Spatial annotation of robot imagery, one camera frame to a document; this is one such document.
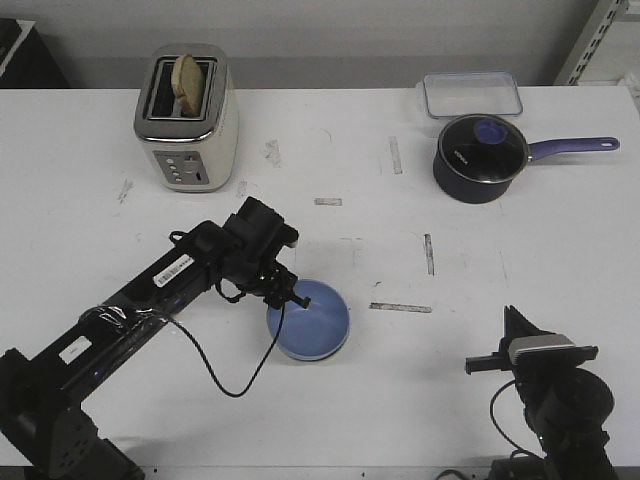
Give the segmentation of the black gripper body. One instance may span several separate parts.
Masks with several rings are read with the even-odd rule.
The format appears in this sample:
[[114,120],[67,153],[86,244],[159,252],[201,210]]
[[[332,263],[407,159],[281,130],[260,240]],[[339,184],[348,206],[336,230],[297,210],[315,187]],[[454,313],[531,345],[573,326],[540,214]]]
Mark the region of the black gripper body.
[[493,370],[510,371],[520,399],[539,400],[557,372],[576,368],[594,360],[597,355],[597,346],[572,346],[525,352],[512,360],[506,350],[499,350],[486,356],[466,358],[464,370],[468,375]]
[[223,225],[234,244],[222,257],[222,278],[240,292],[261,298],[275,289],[278,274],[290,272],[276,260],[285,247],[279,238],[283,226],[289,225],[274,209],[254,197],[247,198]]

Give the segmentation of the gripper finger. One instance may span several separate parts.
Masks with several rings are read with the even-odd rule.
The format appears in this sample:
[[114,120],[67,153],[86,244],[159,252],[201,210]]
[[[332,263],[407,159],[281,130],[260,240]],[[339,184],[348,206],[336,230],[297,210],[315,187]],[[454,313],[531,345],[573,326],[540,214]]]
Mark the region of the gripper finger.
[[508,354],[509,345],[514,339],[514,309],[513,305],[505,306],[503,312],[504,334],[499,343],[499,352],[502,355]]
[[281,289],[283,292],[282,307],[284,307],[287,302],[293,302],[302,308],[309,307],[311,299],[309,297],[301,297],[295,292],[297,282],[298,277],[290,272],[280,272],[278,274],[275,289]]
[[280,309],[283,305],[283,292],[281,289],[270,289],[264,295],[263,302],[273,309]]
[[536,327],[516,307],[514,313],[514,339],[511,343],[519,338],[552,335],[552,332]]

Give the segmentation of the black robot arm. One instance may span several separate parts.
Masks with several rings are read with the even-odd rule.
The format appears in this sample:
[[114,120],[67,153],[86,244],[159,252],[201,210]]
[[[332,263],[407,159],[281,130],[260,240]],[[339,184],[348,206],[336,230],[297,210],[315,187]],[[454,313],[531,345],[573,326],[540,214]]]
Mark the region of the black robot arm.
[[515,307],[504,308],[499,349],[469,357],[465,372],[509,371],[524,405],[527,426],[544,452],[539,457],[515,442],[506,459],[492,462],[490,479],[616,479],[602,425],[614,408],[608,385],[580,366],[597,357],[596,346],[541,330]]
[[204,221],[170,235],[171,250],[28,359],[1,357],[1,432],[29,461],[28,479],[142,479],[144,472],[110,440],[100,438],[82,402],[174,316],[224,280],[281,309],[307,307],[297,276],[276,257],[299,233],[249,197],[223,225]]

